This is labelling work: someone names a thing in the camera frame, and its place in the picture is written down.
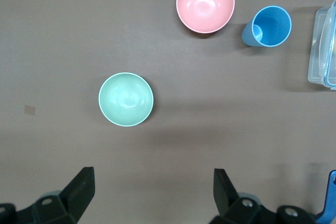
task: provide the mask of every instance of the plastic storage box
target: plastic storage box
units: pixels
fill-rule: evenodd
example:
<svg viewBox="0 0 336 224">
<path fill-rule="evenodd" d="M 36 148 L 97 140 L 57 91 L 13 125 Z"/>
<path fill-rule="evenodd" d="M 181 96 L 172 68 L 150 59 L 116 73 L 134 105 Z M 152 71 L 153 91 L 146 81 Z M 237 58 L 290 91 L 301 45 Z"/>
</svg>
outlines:
<svg viewBox="0 0 336 224">
<path fill-rule="evenodd" d="M 308 81 L 336 90 L 336 0 L 316 12 Z"/>
</svg>

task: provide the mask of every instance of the blue cup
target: blue cup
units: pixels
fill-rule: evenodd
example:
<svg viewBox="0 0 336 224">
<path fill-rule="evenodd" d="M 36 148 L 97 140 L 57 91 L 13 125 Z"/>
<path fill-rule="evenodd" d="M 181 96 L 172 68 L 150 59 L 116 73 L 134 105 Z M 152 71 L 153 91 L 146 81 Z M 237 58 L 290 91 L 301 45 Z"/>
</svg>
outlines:
<svg viewBox="0 0 336 224">
<path fill-rule="evenodd" d="M 280 6 L 266 6 L 245 26 L 241 38 L 252 47 L 276 47 L 289 36 L 292 21 Z"/>
</svg>

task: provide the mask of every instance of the table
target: table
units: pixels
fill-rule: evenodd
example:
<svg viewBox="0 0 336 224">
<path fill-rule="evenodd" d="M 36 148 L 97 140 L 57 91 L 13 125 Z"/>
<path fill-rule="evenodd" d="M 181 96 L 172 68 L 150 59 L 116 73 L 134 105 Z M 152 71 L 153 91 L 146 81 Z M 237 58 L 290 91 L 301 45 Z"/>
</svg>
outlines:
<svg viewBox="0 0 336 224">
<path fill-rule="evenodd" d="M 315 12 L 333 0 L 236 0 L 212 35 L 183 26 L 175 0 L 0 0 L 0 199 L 18 209 L 93 166 L 80 223 L 204 224 L 217 209 L 214 168 L 236 189 L 322 210 L 336 168 L 336 94 L 307 81 Z M 276 48 L 240 35 L 279 5 L 292 33 Z M 152 87 L 142 124 L 111 124 L 105 79 L 133 72 Z"/>
</svg>

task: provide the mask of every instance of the cup rim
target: cup rim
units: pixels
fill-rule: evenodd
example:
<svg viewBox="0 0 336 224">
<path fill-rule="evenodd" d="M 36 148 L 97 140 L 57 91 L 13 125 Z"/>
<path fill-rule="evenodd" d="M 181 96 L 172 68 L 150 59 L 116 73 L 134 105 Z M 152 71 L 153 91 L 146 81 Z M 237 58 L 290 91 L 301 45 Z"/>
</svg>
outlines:
<svg viewBox="0 0 336 224">
<path fill-rule="evenodd" d="M 264 8 L 260 9 L 260 10 L 256 13 L 256 15 L 253 17 L 253 19 L 252 19 L 252 23 L 251 23 L 251 25 L 252 25 L 252 34 L 253 34 L 253 36 L 255 37 L 254 31 L 253 31 L 253 25 L 254 25 L 254 21 L 255 21 L 255 19 L 258 17 L 258 15 L 259 15 L 262 11 L 264 11 L 264 10 L 266 10 L 266 9 L 269 9 L 269 8 L 277 8 L 277 9 L 280 9 L 281 11 L 283 11 L 283 12 L 287 15 L 288 20 L 289 20 L 289 29 L 288 29 L 288 33 L 287 33 L 286 37 L 285 37 L 281 42 L 279 42 L 279 43 L 277 43 L 277 44 L 273 44 L 273 45 L 268 45 L 268 44 L 264 44 L 264 43 L 262 43 L 261 41 L 258 41 L 258 43 L 260 43 L 260 44 L 261 44 L 262 46 L 264 46 L 264 47 L 276 47 L 276 46 L 279 46 L 279 45 L 281 45 L 282 43 L 284 43 L 284 42 L 286 41 L 286 39 L 289 37 L 290 32 L 291 32 L 291 30 L 292 30 L 292 19 L 290 18 L 289 13 L 288 13 L 284 8 L 282 8 L 281 6 L 278 6 L 278 5 L 269 5 L 269 6 L 265 6 Z"/>
</svg>

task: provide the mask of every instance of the small stain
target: small stain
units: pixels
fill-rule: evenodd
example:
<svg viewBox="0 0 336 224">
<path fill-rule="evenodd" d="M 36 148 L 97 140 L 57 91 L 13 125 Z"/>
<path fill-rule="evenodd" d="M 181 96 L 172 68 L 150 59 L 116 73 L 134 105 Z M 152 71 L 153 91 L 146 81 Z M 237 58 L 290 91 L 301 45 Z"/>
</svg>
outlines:
<svg viewBox="0 0 336 224">
<path fill-rule="evenodd" d="M 32 106 L 25 105 L 25 114 L 35 115 L 36 108 Z"/>
</svg>

